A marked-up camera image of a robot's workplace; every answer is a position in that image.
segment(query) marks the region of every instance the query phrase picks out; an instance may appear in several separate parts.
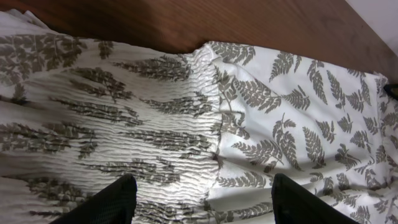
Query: black object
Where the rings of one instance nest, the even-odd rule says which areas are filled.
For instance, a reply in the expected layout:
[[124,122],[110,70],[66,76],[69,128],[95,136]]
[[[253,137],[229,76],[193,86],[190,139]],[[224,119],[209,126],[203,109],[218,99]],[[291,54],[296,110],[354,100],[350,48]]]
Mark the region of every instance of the black object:
[[394,99],[398,100],[398,84],[385,85],[384,90]]
[[358,224],[284,174],[274,177],[272,203],[276,224]]
[[136,195],[136,180],[126,174],[51,224],[130,224]]

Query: leaf-patterned fabric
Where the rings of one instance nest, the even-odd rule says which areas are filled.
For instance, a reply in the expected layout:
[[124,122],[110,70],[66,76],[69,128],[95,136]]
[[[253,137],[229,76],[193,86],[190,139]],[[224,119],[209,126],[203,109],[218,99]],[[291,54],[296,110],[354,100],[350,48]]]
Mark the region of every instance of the leaf-patterned fabric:
[[284,173],[359,223],[398,223],[398,103],[382,75],[249,45],[211,42],[220,57],[220,172],[211,223],[274,223]]
[[126,173],[133,223],[274,223],[284,173],[359,223],[398,223],[382,75],[210,42],[170,55],[0,13],[0,221],[48,223]]

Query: brown wooden surface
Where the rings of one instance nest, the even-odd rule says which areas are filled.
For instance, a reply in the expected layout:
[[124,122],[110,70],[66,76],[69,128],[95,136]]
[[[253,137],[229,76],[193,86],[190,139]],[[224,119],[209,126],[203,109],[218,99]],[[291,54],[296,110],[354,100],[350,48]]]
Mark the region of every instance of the brown wooden surface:
[[283,50],[398,82],[398,58],[345,0],[0,0],[53,30],[170,53],[209,40]]

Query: wooden table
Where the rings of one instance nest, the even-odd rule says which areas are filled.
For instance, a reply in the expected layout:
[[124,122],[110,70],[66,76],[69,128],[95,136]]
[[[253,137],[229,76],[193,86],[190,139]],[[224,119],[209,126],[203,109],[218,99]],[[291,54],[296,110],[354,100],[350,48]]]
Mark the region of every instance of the wooden table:
[[51,29],[169,53],[209,40],[283,50],[398,82],[398,58],[345,0],[0,0]]

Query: garment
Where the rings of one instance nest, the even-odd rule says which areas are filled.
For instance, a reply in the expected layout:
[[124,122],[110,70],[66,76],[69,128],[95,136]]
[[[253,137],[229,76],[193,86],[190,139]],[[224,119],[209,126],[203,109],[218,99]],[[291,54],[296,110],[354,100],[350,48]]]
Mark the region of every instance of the garment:
[[2,222],[48,223],[132,173],[133,223],[274,223],[278,172],[360,223],[398,222],[382,75],[241,44],[164,54],[16,11],[0,30]]

